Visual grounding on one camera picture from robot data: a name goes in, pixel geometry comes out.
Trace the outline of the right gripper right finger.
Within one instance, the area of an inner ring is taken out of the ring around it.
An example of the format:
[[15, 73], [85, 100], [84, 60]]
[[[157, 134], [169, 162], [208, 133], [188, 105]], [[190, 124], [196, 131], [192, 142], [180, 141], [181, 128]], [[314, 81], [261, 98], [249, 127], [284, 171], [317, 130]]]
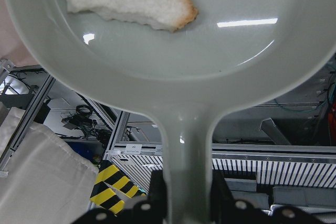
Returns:
[[213, 171], [211, 219], [215, 223], [327, 223], [323, 213], [311, 214], [298, 207], [281, 205], [271, 215], [249, 201], [235, 199], [225, 180], [225, 172]]

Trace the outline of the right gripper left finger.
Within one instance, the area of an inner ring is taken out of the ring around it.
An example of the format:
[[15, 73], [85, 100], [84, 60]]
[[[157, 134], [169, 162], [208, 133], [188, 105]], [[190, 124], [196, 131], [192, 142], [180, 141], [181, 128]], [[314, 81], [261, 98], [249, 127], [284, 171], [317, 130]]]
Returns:
[[166, 183], [161, 170], [151, 173], [147, 196], [136, 197], [127, 202], [118, 215], [111, 211], [96, 208], [77, 218], [73, 223], [165, 223], [167, 216]]

